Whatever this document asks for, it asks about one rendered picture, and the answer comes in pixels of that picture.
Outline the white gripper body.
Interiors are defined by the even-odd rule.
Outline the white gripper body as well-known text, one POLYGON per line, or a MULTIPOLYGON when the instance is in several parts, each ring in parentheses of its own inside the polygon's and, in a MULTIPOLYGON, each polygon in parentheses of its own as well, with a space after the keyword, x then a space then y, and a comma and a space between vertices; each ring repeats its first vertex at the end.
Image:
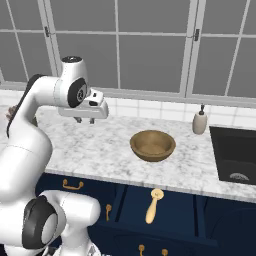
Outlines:
POLYGON ((59 108, 58 112, 64 117, 80 117, 106 119, 109 115, 108 104, 105 100, 99 106, 87 106, 83 103, 77 108, 59 108))

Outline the navy drawer front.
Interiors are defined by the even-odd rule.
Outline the navy drawer front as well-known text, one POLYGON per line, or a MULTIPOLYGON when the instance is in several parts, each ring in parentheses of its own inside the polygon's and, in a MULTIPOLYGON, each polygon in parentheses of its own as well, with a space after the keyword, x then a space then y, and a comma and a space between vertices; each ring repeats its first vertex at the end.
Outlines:
POLYGON ((74 192, 96 198, 101 205, 101 221, 106 221, 106 205, 113 205, 117 194, 117 186, 114 183, 50 173, 44 173, 36 185, 37 195, 45 190, 74 192), (84 183, 84 186, 80 190, 65 189, 62 187, 63 179, 67 179, 70 186, 77 187, 80 181, 84 183))

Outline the navy open drawer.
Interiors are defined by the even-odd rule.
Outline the navy open drawer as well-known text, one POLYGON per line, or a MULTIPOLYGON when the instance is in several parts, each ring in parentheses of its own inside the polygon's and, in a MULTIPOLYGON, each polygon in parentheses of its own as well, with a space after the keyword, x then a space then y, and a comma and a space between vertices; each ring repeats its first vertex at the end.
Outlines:
POLYGON ((206 256, 208 249, 217 246, 206 238, 204 225, 198 221, 195 197, 168 192, 157 202, 156 215, 151 224, 145 221, 152 201, 149 188, 121 185, 114 199, 110 220, 89 228, 92 241, 100 252, 108 256, 206 256))

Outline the brown wooden bowl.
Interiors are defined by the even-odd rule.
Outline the brown wooden bowl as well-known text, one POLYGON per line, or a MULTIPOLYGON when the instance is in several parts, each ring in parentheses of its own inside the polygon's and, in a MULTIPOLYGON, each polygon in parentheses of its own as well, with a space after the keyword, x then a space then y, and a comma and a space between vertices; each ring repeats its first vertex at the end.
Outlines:
POLYGON ((174 151, 176 142, 169 134, 158 130, 144 130, 134 134, 130 146, 137 157, 147 162, 160 162, 174 151))

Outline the dark brown object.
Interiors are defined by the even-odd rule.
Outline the dark brown object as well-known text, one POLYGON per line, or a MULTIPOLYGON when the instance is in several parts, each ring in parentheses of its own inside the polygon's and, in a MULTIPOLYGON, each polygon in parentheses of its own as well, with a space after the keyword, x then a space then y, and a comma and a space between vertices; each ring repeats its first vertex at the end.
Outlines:
POLYGON ((11 118, 12 118, 12 116, 13 116, 15 110, 16 110, 16 107, 17 107, 17 105, 9 107, 8 112, 5 114, 8 121, 11 120, 11 118))

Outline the white framed window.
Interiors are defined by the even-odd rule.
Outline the white framed window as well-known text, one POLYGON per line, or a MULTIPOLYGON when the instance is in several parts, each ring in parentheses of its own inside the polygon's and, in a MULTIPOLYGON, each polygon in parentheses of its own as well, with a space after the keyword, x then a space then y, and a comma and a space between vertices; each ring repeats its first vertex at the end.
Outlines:
POLYGON ((107 96, 256 106, 256 0, 0 0, 4 85, 71 55, 107 96))

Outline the beige soap dispenser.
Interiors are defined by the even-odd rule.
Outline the beige soap dispenser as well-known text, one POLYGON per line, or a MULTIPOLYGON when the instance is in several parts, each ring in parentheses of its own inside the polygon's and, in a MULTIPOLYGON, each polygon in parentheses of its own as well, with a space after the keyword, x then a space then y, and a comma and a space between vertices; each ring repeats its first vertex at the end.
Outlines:
POLYGON ((204 111, 205 105, 201 105, 201 109, 198 113, 194 115, 192 122, 192 130, 197 135, 202 135, 206 130, 207 125, 207 115, 204 111))

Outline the black sink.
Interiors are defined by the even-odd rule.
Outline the black sink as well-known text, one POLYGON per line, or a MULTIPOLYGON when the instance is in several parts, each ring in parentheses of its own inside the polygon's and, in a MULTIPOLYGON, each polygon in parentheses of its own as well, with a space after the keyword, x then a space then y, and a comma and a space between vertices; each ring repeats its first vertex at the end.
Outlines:
POLYGON ((210 126, 220 181, 256 185, 256 130, 210 126))

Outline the navy cupboard door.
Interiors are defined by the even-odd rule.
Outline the navy cupboard door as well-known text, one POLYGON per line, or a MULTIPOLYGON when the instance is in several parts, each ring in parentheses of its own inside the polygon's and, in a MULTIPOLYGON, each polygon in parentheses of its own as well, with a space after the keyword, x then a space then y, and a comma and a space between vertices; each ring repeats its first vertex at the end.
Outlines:
POLYGON ((207 197, 206 237, 217 242, 206 256, 256 256, 256 204, 207 197))

